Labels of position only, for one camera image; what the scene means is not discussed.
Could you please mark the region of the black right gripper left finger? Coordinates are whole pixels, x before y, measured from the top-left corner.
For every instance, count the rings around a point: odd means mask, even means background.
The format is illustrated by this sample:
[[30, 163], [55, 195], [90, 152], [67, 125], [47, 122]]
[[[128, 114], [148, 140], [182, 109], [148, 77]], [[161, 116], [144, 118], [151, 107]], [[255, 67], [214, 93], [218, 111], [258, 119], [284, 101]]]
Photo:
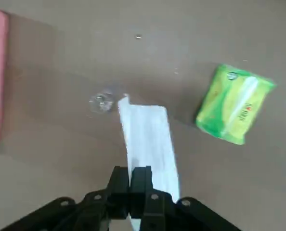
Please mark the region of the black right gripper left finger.
[[113, 219], [129, 212], [126, 167], [114, 167], [106, 188], [87, 193], [76, 203], [59, 197], [3, 228], [5, 231], [107, 231]]

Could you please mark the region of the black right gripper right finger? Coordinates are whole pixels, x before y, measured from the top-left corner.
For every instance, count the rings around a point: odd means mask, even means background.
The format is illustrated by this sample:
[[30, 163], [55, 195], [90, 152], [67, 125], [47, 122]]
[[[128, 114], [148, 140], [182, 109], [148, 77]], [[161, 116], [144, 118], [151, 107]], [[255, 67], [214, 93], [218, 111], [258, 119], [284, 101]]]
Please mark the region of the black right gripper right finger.
[[231, 231], [232, 223], [192, 197], [173, 202], [156, 190], [150, 166], [136, 167], [130, 182], [130, 216], [141, 220], [141, 231]]

